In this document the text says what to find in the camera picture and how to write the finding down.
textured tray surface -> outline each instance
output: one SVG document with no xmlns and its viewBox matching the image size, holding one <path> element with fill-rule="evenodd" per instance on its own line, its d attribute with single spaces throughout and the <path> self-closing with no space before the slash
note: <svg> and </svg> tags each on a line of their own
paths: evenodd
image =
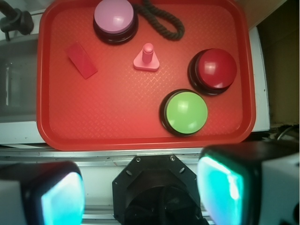
<svg viewBox="0 0 300 225">
<path fill-rule="evenodd" d="M 234 133 L 246 119 L 245 115 L 251 116 L 251 112 L 244 112 L 242 105 L 242 102 L 251 102 L 251 95 L 242 93 L 238 37 L 234 17 L 229 11 L 217 5 L 157 5 L 182 20 L 186 29 L 182 40 L 162 38 L 139 15 L 136 36 L 126 44 L 113 46 L 101 42 L 94 33 L 95 6 L 56 10 L 52 12 L 55 17 L 50 17 L 49 13 L 43 18 L 50 36 L 45 35 L 43 46 L 39 46 L 44 51 L 49 48 L 49 51 L 43 53 L 45 57 L 40 65 L 38 123 L 40 132 L 43 130 L 41 133 L 44 133 L 44 139 L 49 138 L 50 145 L 69 150 L 71 145 L 68 143 L 74 140 L 76 149 L 101 150 L 106 148 L 102 146 L 103 140 L 114 142 L 118 139 L 119 144 L 130 144 L 146 138 L 149 143 L 200 147 L 201 140 L 224 139 Z M 65 49 L 76 41 L 98 69 L 87 80 L 65 53 Z M 160 61 L 157 72 L 133 68 L 133 59 L 147 42 L 154 45 Z M 224 49 L 234 57 L 238 65 L 237 77 L 225 93 L 213 97 L 201 95 L 209 115 L 205 126 L 194 137 L 174 137 L 159 120 L 159 106 L 173 90 L 193 90 L 188 81 L 188 64 L 199 51 L 210 48 Z M 248 71 L 243 75 L 249 79 Z M 43 94 L 43 87 L 47 87 L 49 95 Z"/>
</svg>

green button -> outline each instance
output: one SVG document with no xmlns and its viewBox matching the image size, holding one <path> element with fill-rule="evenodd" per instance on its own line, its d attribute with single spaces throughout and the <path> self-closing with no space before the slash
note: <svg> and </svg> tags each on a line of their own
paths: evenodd
<svg viewBox="0 0 300 225">
<path fill-rule="evenodd" d="M 200 130 L 207 120 L 207 115 L 205 101 L 190 91 L 173 96 L 166 109 L 166 119 L 171 127 L 187 135 Z"/>
</svg>

red tray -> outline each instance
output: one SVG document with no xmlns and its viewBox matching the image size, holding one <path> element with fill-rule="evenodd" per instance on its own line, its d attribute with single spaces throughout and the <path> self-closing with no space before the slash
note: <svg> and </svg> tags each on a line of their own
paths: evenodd
<svg viewBox="0 0 300 225">
<path fill-rule="evenodd" d="M 244 14 L 233 1 L 152 0 L 181 19 L 186 29 L 183 39 L 164 39 L 139 15 L 136 36 L 118 46 L 103 43 L 94 32 L 93 13 L 99 2 L 56 1 L 43 14 L 37 126 L 50 146 L 59 150 L 186 148 L 238 143 L 249 135 L 255 122 L 251 52 Z M 76 41 L 98 68 L 86 80 L 65 53 Z M 157 72 L 133 68 L 133 59 L 147 42 L 154 45 L 160 60 Z M 224 49 L 235 58 L 237 77 L 223 94 L 202 96 L 209 115 L 197 134 L 173 136 L 160 122 L 159 106 L 171 91 L 193 89 L 188 64 L 199 51 L 210 48 Z"/>
</svg>

red button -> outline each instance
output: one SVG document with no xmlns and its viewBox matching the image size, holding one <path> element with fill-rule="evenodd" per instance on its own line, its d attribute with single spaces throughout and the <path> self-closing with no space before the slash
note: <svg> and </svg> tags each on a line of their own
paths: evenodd
<svg viewBox="0 0 300 225">
<path fill-rule="evenodd" d="M 198 75 L 210 88 L 229 87 L 237 73 L 234 58 L 222 49 L 207 50 L 198 62 Z"/>
</svg>

pink button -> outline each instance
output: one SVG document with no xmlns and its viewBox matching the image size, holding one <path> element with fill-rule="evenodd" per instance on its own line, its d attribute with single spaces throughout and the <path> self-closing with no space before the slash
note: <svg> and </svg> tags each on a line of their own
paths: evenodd
<svg viewBox="0 0 300 225">
<path fill-rule="evenodd" d="M 95 9 L 94 18 L 101 30 L 118 34 L 130 27 L 134 12 L 127 0 L 102 0 Z"/>
<path fill-rule="evenodd" d="M 198 62 L 198 75 L 210 88 L 229 87 L 237 73 L 234 58 L 222 49 L 209 49 Z"/>
</svg>

